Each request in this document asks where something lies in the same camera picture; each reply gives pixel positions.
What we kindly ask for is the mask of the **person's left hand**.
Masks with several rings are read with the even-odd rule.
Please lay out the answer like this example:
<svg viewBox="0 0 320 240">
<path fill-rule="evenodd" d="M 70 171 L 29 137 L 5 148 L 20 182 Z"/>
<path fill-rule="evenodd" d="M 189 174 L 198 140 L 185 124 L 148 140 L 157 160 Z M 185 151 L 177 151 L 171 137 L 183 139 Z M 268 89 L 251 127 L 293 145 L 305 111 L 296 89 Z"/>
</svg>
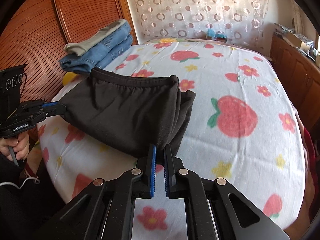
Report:
<svg viewBox="0 0 320 240">
<path fill-rule="evenodd" d="M 9 151 L 9 147 L 12 147 L 14 152 L 16 152 L 17 160 L 25 160 L 29 154 L 29 134 L 28 132 L 23 132 L 17 137 L 0 139 L 0 151 L 10 161 L 13 161 L 12 156 Z"/>
</svg>

